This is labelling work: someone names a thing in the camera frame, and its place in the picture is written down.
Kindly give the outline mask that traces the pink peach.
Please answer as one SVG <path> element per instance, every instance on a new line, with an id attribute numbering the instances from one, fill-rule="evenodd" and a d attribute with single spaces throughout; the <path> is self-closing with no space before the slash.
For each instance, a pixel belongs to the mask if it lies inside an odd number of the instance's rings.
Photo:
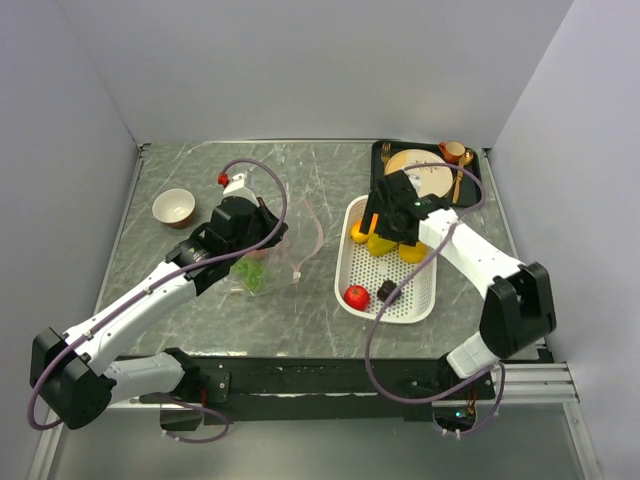
<path id="1" fill-rule="evenodd" d="M 265 257 L 268 257 L 269 254 L 270 254 L 270 251 L 268 249 L 253 250 L 247 253 L 246 257 L 254 260 L 261 260 Z"/>

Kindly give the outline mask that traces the yellow green starfruit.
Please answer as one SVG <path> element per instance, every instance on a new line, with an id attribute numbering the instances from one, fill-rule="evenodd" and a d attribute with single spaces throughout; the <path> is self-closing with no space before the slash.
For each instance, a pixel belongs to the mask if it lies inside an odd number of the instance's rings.
<path id="1" fill-rule="evenodd" d="M 369 254 L 374 257 L 381 257 L 390 253 L 397 245 L 397 242 L 384 239 L 377 234 L 372 234 L 366 243 Z"/>

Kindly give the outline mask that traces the green grapes bunch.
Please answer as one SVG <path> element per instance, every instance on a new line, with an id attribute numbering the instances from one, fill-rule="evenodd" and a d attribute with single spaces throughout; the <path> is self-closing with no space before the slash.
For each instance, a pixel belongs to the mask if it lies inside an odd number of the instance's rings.
<path id="1" fill-rule="evenodd" d="M 244 288 L 253 294 L 260 292 L 265 285 L 265 265 L 261 260 L 242 258 L 232 267 L 232 272 Z"/>

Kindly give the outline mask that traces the clear zip top bag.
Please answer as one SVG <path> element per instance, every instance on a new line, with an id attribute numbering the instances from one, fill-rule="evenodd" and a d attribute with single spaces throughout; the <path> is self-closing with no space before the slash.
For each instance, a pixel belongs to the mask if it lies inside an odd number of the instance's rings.
<path id="1" fill-rule="evenodd" d="M 227 280 L 232 293 L 266 295 L 300 281 L 302 265 L 315 256 L 324 243 L 324 231 L 315 211 L 305 197 L 300 197 L 289 204 L 285 223 L 288 225 L 288 230 L 282 241 L 268 248 L 269 256 L 261 259 L 265 265 L 264 288 L 257 294 L 249 292 L 231 269 Z"/>

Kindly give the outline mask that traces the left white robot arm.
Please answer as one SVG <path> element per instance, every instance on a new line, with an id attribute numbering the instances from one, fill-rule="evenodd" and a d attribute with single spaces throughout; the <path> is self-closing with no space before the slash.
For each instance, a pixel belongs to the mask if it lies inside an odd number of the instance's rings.
<path id="1" fill-rule="evenodd" d="M 200 367 L 178 348 L 134 360 L 118 357 L 156 322 L 225 278 L 242 256 L 277 245 L 287 229 L 262 198 L 227 196 L 135 288 L 64 333 L 39 333 L 31 347 L 30 426 L 44 427 L 35 418 L 38 399 L 58 423 L 76 430 L 118 401 L 166 394 L 184 402 L 205 391 Z"/>

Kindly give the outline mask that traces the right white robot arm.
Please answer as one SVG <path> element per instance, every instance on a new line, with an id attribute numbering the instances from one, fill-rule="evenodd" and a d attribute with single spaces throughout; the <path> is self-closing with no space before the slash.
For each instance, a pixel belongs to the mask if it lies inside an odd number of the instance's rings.
<path id="1" fill-rule="evenodd" d="M 362 226 L 368 228 L 372 220 L 381 238 L 410 246 L 421 242 L 443 256 L 484 301 L 478 330 L 444 356 L 437 384 L 445 396 L 460 398 L 472 387 L 473 375 L 556 329 L 546 268 L 526 265 L 493 246 L 440 197 L 420 197 L 407 172 L 375 182 Z"/>

